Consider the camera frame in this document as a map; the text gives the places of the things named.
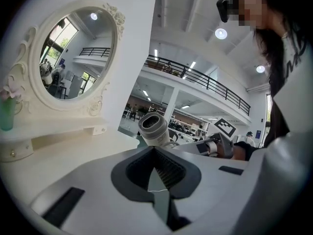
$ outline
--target glass vase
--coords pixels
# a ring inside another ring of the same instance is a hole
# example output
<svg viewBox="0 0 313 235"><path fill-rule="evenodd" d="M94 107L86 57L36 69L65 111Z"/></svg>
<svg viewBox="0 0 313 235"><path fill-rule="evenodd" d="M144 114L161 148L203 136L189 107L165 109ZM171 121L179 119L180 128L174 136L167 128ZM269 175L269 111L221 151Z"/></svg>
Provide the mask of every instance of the glass vase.
<svg viewBox="0 0 313 235"><path fill-rule="evenodd" d="M2 131L9 131L13 128L15 105L15 98L0 99L0 129Z"/></svg>

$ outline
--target oval mirror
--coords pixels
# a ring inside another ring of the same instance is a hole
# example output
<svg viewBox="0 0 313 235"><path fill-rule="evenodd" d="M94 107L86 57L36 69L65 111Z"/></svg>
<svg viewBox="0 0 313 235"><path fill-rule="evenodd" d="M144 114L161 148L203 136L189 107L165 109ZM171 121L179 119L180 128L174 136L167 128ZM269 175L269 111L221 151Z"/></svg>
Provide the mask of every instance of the oval mirror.
<svg viewBox="0 0 313 235"><path fill-rule="evenodd" d="M38 63L45 89L55 98L76 98L106 71L113 47L106 11L86 7L61 19L47 35Z"/></svg>

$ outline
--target round ceiling light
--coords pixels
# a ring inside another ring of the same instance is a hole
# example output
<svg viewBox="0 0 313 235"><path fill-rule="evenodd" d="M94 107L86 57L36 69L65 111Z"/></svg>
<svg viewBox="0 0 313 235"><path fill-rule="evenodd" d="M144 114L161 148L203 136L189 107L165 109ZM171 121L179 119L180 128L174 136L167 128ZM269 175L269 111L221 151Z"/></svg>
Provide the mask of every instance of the round ceiling light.
<svg viewBox="0 0 313 235"><path fill-rule="evenodd" d="M263 73L265 71L265 67L263 65L259 65L257 68L256 68L256 71L259 72L259 73Z"/></svg>
<svg viewBox="0 0 313 235"><path fill-rule="evenodd" d="M97 20L97 19L98 19L98 16L97 16L97 14L95 14L95 13L91 13L91 14L90 14L90 17L91 17L91 19L93 19L93 20Z"/></svg>
<svg viewBox="0 0 313 235"><path fill-rule="evenodd" d="M219 28L215 31L215 36L218 39L225 39L227 37L227 31L222 28Z"/></svg>

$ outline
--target black metal railing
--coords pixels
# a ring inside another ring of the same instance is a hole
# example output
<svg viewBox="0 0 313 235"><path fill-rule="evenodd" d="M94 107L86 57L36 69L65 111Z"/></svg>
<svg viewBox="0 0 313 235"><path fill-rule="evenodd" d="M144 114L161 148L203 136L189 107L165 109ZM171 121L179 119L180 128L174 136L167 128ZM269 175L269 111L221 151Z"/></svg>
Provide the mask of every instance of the black metal railing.
<svg viewBox="0 0 313 235"><path fill-rule="evenodd" d="M145 66L199 84L207 90L212 90L218 95L222 96L225 100L228 100L235 104L239 109L243 110L249 116L250 105L248 105L232 90L200 71L191 69L186 65L174 62L172 60L168 60L162 57L155 57L153 55L148 56L145 62Z"/></svg>
<svg viewBox="0 0 313 235"><path fill-rule="evenodd" d="M108 57L110 54L111 48L101 48L101 47L89 47L83 48L80 56L100 56Z"/></svg>

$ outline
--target brown wall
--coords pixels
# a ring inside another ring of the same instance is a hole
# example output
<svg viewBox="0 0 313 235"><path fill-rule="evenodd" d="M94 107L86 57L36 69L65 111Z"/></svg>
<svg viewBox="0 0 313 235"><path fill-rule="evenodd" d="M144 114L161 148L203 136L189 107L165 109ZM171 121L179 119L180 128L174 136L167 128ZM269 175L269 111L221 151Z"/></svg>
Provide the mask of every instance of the brown wall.
<svg viewBox="0 0 313 235"><path fill-rule="evenodd" d="M137 104L137 107L138 108L141 108L142 106L145 106L149 109L149 107L153 107L153 108L158 108L159 110L165 112L166 108L164 106L160 106L160 105L157 105L155 103L151 103L151 102L148 102L148 101L145 101L141 98L138 98L138 97L135 97L135 96L130 96L128 101L127 101L128 104L130 104L130 106L134 106L135 104ZM201 125L201 122L200 121L197 121L197 120L194 120L190 117L187 117L187 116L184 116L184 115L181 115L177 112L174 112L173 115L175 115L175 119L177 120L180 120L180 121L183 121L185 123L188 123L188 124L196 124L196 125Z"/></svg>

